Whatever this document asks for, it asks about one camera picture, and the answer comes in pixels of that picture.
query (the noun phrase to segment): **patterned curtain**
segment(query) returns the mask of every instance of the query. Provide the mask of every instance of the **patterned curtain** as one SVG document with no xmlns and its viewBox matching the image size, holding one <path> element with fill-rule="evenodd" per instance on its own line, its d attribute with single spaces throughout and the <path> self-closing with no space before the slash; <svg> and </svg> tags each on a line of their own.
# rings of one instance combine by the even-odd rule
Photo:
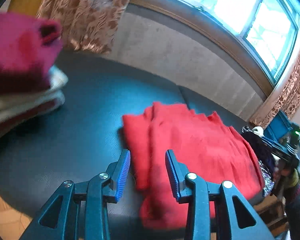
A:
<svg viewBox="0 0 300 240">
<path fill-rule="evenodd" d="M 277 93 L 275 97 L 273 94 L 274 92 L 250 118 L 251 123 L 266 128 L 280 109 L 284 111 L 289 119 L 293 117 L 300 105 L 300 52 L 281 93 Z"/>
<path fill-rule="evenodd" d="M 107 54 L 130 0 L 42 0 L 37 17 L 59 21 L 64 46 Z"/>
</svg>

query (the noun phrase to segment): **triangular cutout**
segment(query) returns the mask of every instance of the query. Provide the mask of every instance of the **triangular cutout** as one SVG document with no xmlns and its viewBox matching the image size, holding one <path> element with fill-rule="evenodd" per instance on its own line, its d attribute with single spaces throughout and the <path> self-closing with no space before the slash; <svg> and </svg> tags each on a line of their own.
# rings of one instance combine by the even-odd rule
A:
<svg viewBox="0 0 300 240">
<path fill-rule="evenodd" d="M 41 217 L 39 223 L 44 227 L 56 228 L 61 210 L 63 196 L 58 196 Z"/>
<path fill-rule="evenodd" d="M 232 197 L 239 228 L 253 227 L 256 221 L 237 196 Z"/>
</svg>

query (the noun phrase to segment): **window frame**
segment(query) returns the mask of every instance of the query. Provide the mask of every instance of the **window frame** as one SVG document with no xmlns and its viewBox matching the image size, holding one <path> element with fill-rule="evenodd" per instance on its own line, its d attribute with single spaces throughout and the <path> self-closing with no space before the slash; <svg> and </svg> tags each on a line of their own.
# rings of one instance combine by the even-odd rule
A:
<svg viewBox="0 0 300 240">
<path fill-rule="evenodd" d="M 296 12 L 296 10 L 294 9 L 294 7 L 292 6 L 292 4 L 290 4 L 289 0 L 277 0 L 277 2 L 279 3 L 279 5 L 282 7 L 283 11 L 285 12 L 285 14 L 287 15 L 288 19 L 290 20 L 295 32 L 294 32 L 294 36 L 292 38 L 292 43 L 290 46 L 289 51 L 287 52 L 285 50 L 285 52 L 287 52 L 287 56 L 284 60 L 284 62 L 282 63 L 283 66 L 282 68 L 279 70 L 279 72 L 276 75 L 272 75 L 270 70 L 268 69 L 266 63 L 263 61 L 263 59 L 261 58 L 261 56 L 258 54 L 258 52 L 255 50 L 255 48 L 252 46 L 252 44 L 246 39 L 248 32 L 250 30 L 250 28 L 253 25 L 253 22 L 257 16 L 260 4 L 262 3 L 263 0 L 256 0 L 250 16 L 248 17 L 247 22 L 245 23 L 242 31 L 238 34 L 235 35 L 233 34 L 226 25 L 222 24 L 218 19 L 216 19 L 213 15 L 211 15 L 207 10 L 205 10 L 204 6 L 198 7 L 198 6 L 194 6 L 193 4 L 189 3 L 188 1 L 184 1 L 185 3 L 187 3 L 189 6 L 196 8 L 197 10 L 199 10 L 201 13 L 203 13 L 204 15 L 208 16 L 208 17 L 212 17 L 213 19 L 215 19 L 216 23 L 221 25 L 224 29 L 226 29 L 240 44 L 242 44 L 242 46 L 255 58 L 255 60 L 258 62 L 258 64 L 260 65 L 262 71 L 264 72 L 264 74 L 266 75 L 266 77 L 268 78 L 268 80 L 270 81 L 271 85 L 274 87 L 280 80 L 286 66 L 288 65 L 288 62 L 290 60 L 293 48 L 295 46 L 295 42 L 297 39 L 297 34 L 298 34 L 298 24 L 296 23 L 296 18 L 298 17 L 298 13 Z M 290 10 L 288 9 L 288 5 L 286 4 L 288 3 L 288 5 L 290 6 L 290 8 L 293 10 L 293 13 L 295 14 L 295 16 L 293 16 L 290 12 Z"/>
</svg>

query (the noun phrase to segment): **red garment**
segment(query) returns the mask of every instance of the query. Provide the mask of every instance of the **red garment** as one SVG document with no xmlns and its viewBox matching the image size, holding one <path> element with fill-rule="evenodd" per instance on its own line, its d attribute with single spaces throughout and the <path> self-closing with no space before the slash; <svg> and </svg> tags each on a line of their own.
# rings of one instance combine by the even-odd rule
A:
<svg viewBox="0 0 300 240">
<path fill-rule="evenodd" d="M 50 88 L 49 69 L 62 49 L 61 25 L 0 13 L 0 95 Z"/>
<path fill-rule="evenodd" d="M 230 180 L 247 198 L 264 187 L 258 159 L 250 145 L 216 112 L 206 117 L 184 104 L 154 102 L 142 115 L 124 115 L 123 130 L 131 151 L 136 188 L 144 193 L 140 216 L 145 227 L 185 227 L 187 204 L 172 196 L 165 152 L 172 149 L 178 162 L 206 181 Z M 210 203 L 210 215 L 215 216 Z"/>
</svg>

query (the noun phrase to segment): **window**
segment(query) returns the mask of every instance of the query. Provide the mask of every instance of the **window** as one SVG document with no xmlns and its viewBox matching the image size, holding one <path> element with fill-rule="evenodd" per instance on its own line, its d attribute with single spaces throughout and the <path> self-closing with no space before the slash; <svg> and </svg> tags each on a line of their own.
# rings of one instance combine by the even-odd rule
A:
<svg viewBox="0 0 300 240">
<path fill-rule="evenodd" d="M 294 47 L 299 16 L 288 0 L 183 0 L 213 17 L 257 59 L 273 85 Z"/>
</svg>

